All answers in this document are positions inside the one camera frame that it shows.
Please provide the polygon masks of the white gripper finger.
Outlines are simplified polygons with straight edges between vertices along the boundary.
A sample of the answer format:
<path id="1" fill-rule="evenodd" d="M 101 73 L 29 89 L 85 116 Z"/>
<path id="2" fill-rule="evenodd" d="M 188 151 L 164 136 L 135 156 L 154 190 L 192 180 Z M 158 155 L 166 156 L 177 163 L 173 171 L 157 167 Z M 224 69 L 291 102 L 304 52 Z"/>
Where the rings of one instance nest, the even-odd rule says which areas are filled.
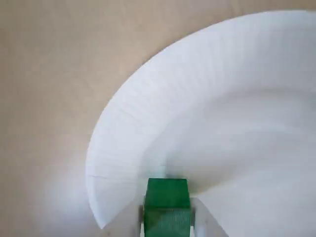
<path id="1" fill-rule="evenodd" d="M 145 236 L 144 231 L 144 206 L 139 206 L 139 237 Z"/>
<path id="2" fill-rule="evenodd" d="M 226 237 L 226 232 L 201 200 L 192 197 L 190 202 L 192 211 L 191 237 Z"/>

